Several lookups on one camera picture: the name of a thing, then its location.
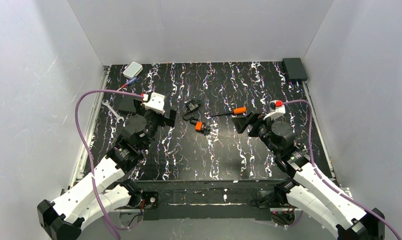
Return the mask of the black padlock with keys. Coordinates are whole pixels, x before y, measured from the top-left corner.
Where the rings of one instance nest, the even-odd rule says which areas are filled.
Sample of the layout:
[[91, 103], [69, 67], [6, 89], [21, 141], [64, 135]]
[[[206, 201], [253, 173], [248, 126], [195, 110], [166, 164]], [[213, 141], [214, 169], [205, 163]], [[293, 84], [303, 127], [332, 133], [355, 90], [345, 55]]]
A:
[[183, 120], [189, 121], [190, 117], [188, 117], [188, 114], [199, 109], [201, 104], [202, 104], [202, 101], [200, 99], [199, 100], [191, 99], [188, 102], [186, 102], [185, 103], [186, 111], [182, 115]]

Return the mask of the orange padlock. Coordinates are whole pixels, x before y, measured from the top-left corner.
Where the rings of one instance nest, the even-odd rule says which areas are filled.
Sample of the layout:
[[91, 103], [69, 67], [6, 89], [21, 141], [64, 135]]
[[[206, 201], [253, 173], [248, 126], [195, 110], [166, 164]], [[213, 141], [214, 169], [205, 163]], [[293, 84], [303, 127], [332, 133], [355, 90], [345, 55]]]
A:
[[211, 127], [207, 125], [205, 122], [198, 121], [196, 119], [190, 120], [190, 124], [192, 124], [195, 127], [195, 131], [198, 133], [202, 133], [205, 136], [210, 134], [211, 132]]

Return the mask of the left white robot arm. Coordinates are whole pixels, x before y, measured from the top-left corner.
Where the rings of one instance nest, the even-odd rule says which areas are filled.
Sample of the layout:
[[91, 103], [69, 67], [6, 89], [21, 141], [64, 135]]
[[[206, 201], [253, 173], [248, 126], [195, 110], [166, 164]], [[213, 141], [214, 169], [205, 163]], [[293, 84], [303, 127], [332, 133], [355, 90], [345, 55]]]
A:
[[142, 190], [130, 179], [117, 183], [143, 158], [158, 127], [175, 125], [177, 111], [140, 109], [131, 116], [104, 158], [76, 185], [53, 201], [37, 206], [41, 227], [53, 240], [76, 240], [93, 221], [120, 207], [137, 205]]

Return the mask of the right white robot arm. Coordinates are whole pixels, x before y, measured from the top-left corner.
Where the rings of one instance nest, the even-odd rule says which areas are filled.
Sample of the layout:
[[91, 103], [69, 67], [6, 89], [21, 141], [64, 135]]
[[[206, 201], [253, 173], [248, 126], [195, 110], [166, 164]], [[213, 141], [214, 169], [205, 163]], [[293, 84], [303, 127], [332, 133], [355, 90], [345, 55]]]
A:
[[295, 144], [293, 127], [282, 121], [249, 113], [233, 118], [241, 134], [251, 127], [249, 137], [258, 137], [275, 154], [279, 169], [288, 178], [274, 187], [269, 200], [295, 206], [315, 219], [338, 240], [383, 240], [384, 215], [374, 208], [367, 212], [311, 163]]

